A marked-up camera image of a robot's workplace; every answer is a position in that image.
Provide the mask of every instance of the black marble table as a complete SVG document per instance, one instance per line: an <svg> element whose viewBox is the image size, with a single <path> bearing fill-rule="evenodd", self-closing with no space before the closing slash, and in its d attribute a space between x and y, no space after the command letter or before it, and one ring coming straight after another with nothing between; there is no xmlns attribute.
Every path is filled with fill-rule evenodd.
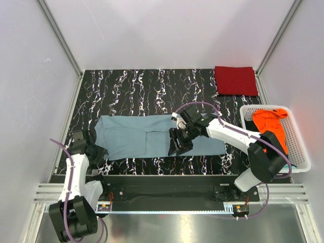
<svg viewBox="0 0 324 243"><path fill-rule="evenodd" d="M171 114L192 101L214 104L223 119L237 126L242 105L261 103L259 97L219 95L212 69L87 70L65 144L72 143L72 131L94 130L101 115ZM196 108L203 113L213 112L206 106ZM103 175L239 174L249 166L248 158L233 146L225 145L224 155L106 160L98 169ZM65 172L62 155L57 174Z"/></svg>

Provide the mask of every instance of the white plastic basket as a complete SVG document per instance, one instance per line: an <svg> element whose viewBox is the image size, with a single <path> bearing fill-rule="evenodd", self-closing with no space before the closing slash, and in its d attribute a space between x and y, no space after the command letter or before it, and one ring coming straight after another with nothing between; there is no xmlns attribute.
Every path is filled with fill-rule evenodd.
<svg viewBox="0 0 324 243"><path fill-rule="evenodd" d="M252 115L257 110L274 110L284 109L288 112L288 117L280 119L280 123L286 134L286 145L288 147L288 158L293 165L293 173L307 172L310 170L310 160L304 145L304 142L300 136L297 124L295 122L292 112L284 106L278 105L244 105L240 108L242 126L246 129L244 120L252 120ZM288 172L288 166L285 166L281 173Z"/></svg>

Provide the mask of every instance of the wall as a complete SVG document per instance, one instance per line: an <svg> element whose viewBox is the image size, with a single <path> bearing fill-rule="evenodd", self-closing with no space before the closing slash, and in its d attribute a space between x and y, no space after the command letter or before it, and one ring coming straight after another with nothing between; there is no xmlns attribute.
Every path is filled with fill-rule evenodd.
<svg viewBox="0 0 324 243"><path fill-rule="evenodd" d="M0 3L0 235L23 242L77 76L35 0Z"/></svg>
<svg viewBox="0 0 324 243"><path fill-rule="evenodd" d="M83 69L258 67L293 0L47 0Z"/></svg>
<svg viewBox="0 0 324 243"><path fill-rule="evenodd" d="M261 74L270 104L289 107L311 158L305 185L319 231L324 232L324 1L305 0Z"/></svg>

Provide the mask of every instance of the gray-blue fabric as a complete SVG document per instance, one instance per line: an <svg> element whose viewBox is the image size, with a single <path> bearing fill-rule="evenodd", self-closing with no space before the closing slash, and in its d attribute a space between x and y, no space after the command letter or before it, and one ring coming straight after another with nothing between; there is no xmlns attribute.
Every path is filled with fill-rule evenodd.
<svg viewBox="0 0 324 243"><path fill-rule="evenodd" d="M108 116L99 118L95 126L96 144L106 148L106 158L168 157L169 129L176 122L171 115ZM225 154L225 144L218 139L199 136L193 141L193 149L182 156Z"/></svg>

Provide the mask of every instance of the dark red fabric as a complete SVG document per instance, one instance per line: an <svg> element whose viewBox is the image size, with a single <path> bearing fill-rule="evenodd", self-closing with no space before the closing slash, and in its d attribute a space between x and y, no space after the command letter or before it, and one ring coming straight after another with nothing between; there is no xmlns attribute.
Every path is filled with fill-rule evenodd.
<svg viewBox="0 0 324 243"><path fill-rule="evenodd" d="M257 96L254 70L251 67L215 67L218 93L221 95Z"/></svg>

